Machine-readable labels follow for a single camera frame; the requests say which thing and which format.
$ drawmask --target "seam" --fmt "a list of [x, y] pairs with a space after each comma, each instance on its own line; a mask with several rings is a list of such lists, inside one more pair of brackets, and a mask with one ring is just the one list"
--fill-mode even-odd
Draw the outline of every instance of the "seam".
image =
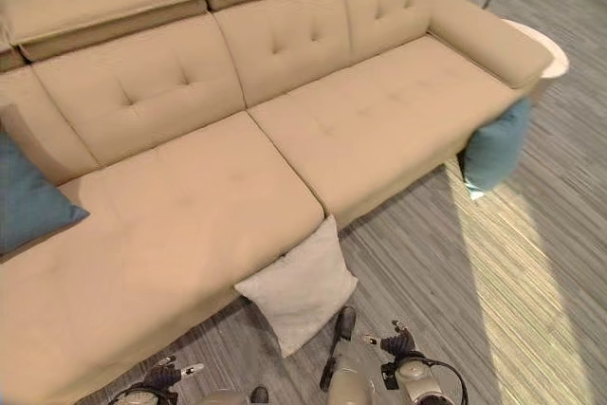
[[238, 85], [240, 86], [240, 93], [243, 97], [244, 108], [241, 111], [245, 111], [248, 108], [247, 97], [245, 96], [245, 87], [243, 86], [240, 71], [238, 70], [238, 65], [236, 64], [236, 59], [234, 59], [234, 55], [231, 52], [230, 43], [228, 42], [228, 38], [226, 37], [224, 30], [221, 28], [221, 23], [215, 17], [215, 13], [210, 12], [210, 17], [212, 18], [213, 22], [217, 26], [217, 29], [219, 30], [219, 33], [221, 34], [221, 38], [224, 41], [226, 50], [228, 51], [228, 56], [230, 57], [231, 65], [234, 70], [234, 76], [236, 76], [236, 80], [238, 81]]
[[46, 96], [48, 97], [48, 100], [52, 103], [52, 105], [55, 108], [55, 110], [59, 113], [59, 115], [65, 121], [65, 124], [67, 124], [67, 126], [69, 127], [69, 129], [74, 133], [74, 135], [76, 136], [76, 138], [78, 138], [78, 140], [80, 141], [80, 143], [83, 146], [84, 150], [86, 152], [88, 152], [88, 154], [91, 155], [91, 157], [93, 158], [93, 160], [97, 163], [97, 165], [99, 167], [98, 169], [105, 168], [105, 165], [101, 163], [101, 161], [99, 160], [99, 158], [95, 154], [93, 154], [93, 152], [91, 151], [91, 149], [88, 147], [88, 144], [84, 141], [83, 137], [78, 133], [78, 131], [76, 130], [76, 128], [74, 127], [74, 125], [72, 124], [72, 122], [70, 122], [70, 120], [65, 116], [64, 111], [60, 108], [59, 104], [52, 97], [52, 95], [50, 94], [50, 92], [48, 91], [48, 89], [46, 88], [46, 86], [44, 85], [42, 79], [40, 78], [40, 75], [38, 75], [38, 72], [36, 71], [36, 65], [31, 65], [30, 67], [31, 67], [31, 70], [32, 70], [31, 72], [34, 74], [36, 80], [38, 81], [38, 84], [42, 87], [43, 91], [45, 92]]
[[350, 4], [348, 0], [343, 1], [343, 10], [345, 12], [345, 21], [348, 26], [348, 46], [349, 46], [349, 56], [348, 56], [348, 65], [346, 67], [352, 66], [354, 64], [354, 33], [352, 27], [352, 10], [350, 8]]
[[283, 158], [283, 160], [286, 163], [286, 166], [288, 166], [291, 169], [291, 171], [298, 177], [298, 179], [300, 180], [300, 182], [302, 182], [305, 185], [305, 187], [310, 191], [310, 193], [312, 193], [312, 196], [314, 197], [314, 199], [316, 199], [316, 202], [321, 205], [322, 211], [324, 212], [324, 216], [326, 218], [326, 216], [329, 215], [329, 210], [322, 203], [322, 200], [321, 200], [318, 192], [310, 184], [308, 184], [307, 180], [304, 179], [302, 177], [302, 175], [295, 169], [295, 166], [289, 161], [289, 159], [285, 156], [285, 154], [283, 154], [283, 151], [280, 150], [280, 148], [276, 145], [276, 143], [271, 138], [271, 136], [266, 132], [266, 130], [264, 130], [264, 128], [257, 121], [257, 119], [254, 118], [253, 115], [250, 113], [250, 109], [247, 108], [245, 110], [245, 112], [247, 113], [248, 117], [253, 121], [253, 123], [257, 126], [257, 128], [262, 133], [262, 135], [264, 135], [264, 137], [267, 138], [267, 140], [272, 145], [272, 147], [274, 148], [274, 150]]

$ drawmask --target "sofa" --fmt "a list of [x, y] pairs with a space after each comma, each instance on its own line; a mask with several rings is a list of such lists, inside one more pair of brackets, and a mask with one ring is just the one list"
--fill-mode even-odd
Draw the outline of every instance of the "sofa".
[[8, 404], [73, 403], [149, 358], [327, 214], [345, 227], [457, 154], [551, 61], [466, 0], [3, 15], [3, 128], [90, 212], [2, 258]]

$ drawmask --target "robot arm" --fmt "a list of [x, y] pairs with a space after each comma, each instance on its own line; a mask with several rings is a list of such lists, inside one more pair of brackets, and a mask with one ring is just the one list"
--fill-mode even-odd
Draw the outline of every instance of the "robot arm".
[[[345, 307], [338, 316], [331, 357], [321, 380], [321, 388], [329, 393], [329, 405], [374, 404], [373, 384], [347, 355], [355, 322], [355, 310]], [[423, 353], [415, 351], [414, 338], [409, 330], [401, 322], [394, 321], [393, 324], [396, 336], [386, 339], [363, 338], [365, 342], [377, 345], [395, 357], [393, 362], [381, 366], [386, 389], [400, 390], [406, 405], [454, 405], [443, 394], [432, 374], [432, 367], [438, 365], [451, 369], [457, 375], [462, 384], [461, 405], [468, 405], [468, 390], [460, 374], [447, 363], [427, 359]]]

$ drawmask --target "floor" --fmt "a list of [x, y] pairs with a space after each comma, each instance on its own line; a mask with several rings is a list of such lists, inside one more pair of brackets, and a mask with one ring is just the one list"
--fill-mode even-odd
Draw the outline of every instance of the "floor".
[[[418, 347], [468, 382], [470, 403], [607, 404], [607, 0], [492, 0], [495, 13], [551, 36], [570, 72], [534, 113], [522, 163], [497, 191], [469, 200], [454, 161], [340, 234], [359, 277], [357, 333], [404, 320]], [[182, 382], [183, 404], [264, 383], [272, 403], [321, 405], [327, 326], [281, 360], [267, 323], [239, 300], [80, 405], [103, 404], [164, 354], [207, 369]], [[386, 359], [356, 342], [378, 404]], [[440, 373], [457, 397], [457, 382]]]

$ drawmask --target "seat cushion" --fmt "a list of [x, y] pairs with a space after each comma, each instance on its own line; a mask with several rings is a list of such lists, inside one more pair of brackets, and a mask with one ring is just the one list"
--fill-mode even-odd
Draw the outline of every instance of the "seat cushion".
[[425, 36], [250, 113], [343, 227], [457, 153], [518, 96]]
[[8, 403], [92, 393], [208, 318], [323, 219], [247, 113], [61, 190], [91, 215], [2, 265]]

